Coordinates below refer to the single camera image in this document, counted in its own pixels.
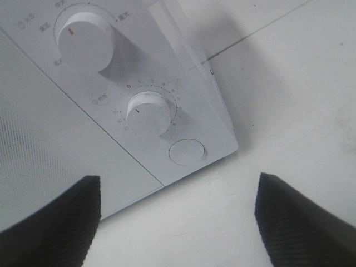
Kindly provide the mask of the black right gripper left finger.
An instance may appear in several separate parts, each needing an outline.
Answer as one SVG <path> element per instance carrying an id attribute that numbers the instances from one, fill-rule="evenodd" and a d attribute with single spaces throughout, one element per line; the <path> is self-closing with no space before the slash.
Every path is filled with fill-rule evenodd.
<path id="1" fill-rule="evenodd" d="M 1 266 L 82 266 L 100 219 L 100 177 L 85 176 L 1 232 Z"/>

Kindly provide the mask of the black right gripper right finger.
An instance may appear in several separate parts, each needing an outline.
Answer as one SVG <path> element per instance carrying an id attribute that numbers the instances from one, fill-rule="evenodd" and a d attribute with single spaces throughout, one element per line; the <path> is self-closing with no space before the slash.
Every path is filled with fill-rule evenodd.
<path id="1" fill-rule="evenodd" d="M 260 174 L 254 215 L 273 266 L 355 266 L 355 227 Z"/>

